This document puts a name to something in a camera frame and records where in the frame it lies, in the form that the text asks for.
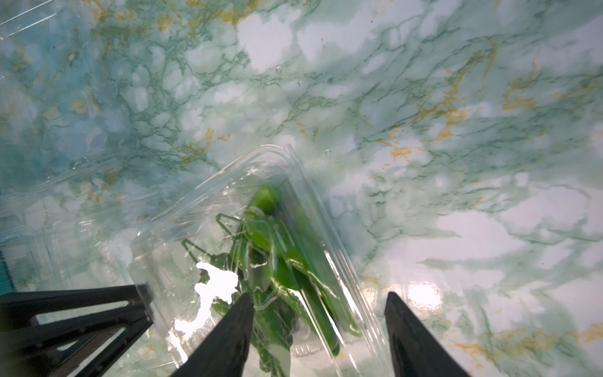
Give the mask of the clear clamshell with peppers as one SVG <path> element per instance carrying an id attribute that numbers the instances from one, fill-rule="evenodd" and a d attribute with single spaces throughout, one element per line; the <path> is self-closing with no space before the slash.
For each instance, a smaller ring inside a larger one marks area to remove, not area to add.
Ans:
<path id="1" fill-rule="evenodd" d="M 254 307 L 246 376 L 390 376 L 387 338 L 290 149 L 263 145 L 135 237 L 129 267 L 176 365 L 236 301 Z"/>
<path id="2" fill-rule="evenodd" d="M 157 200 L 116 159 L 1 192 L 1 292 L 129 284 L 130 242 Z"/>

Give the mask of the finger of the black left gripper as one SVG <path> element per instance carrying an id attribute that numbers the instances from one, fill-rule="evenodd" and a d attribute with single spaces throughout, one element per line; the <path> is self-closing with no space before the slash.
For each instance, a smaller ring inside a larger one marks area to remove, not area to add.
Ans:
<path id="1" fill-rule="evenodd" d="M 79 290 L 13 292 L 1 296 L 1 320 L 9 325 L 30 325 L 39 314 L 86 308 L 108 303 L 150 303 L 146 284 Z"/>
<path id="2" fill-rule="evenodd" d="M 102 376 L 147 331 L 141 308 L 1 332 L 2 376 Z"/>

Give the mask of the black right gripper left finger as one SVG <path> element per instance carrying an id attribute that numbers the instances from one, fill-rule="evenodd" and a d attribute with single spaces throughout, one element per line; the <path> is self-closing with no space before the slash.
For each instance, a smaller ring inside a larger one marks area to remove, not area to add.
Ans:
<path id="1" fill-rule="evenodd" d="M 173 377 L 241 376 L 254 320 L 251 296 L 242 295 Z"/>

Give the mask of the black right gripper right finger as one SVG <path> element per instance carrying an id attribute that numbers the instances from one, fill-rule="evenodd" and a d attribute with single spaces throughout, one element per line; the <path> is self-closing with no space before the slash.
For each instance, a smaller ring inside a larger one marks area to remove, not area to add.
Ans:
<path id="1" fill-rule="evenodd" d="M 470 376 L 397 293 L 388 293 L 384 314 L 396 377 Z"/>

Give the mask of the clear clamshell with peppers front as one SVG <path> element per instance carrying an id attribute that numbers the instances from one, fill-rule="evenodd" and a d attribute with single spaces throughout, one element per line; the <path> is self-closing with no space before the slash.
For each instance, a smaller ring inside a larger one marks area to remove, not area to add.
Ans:
<path id="1" fill-rule="evenodd" d="M 130 242 L 157 200 L 116 159 L 1 192 L 1 292 L 129 284 Z"/>

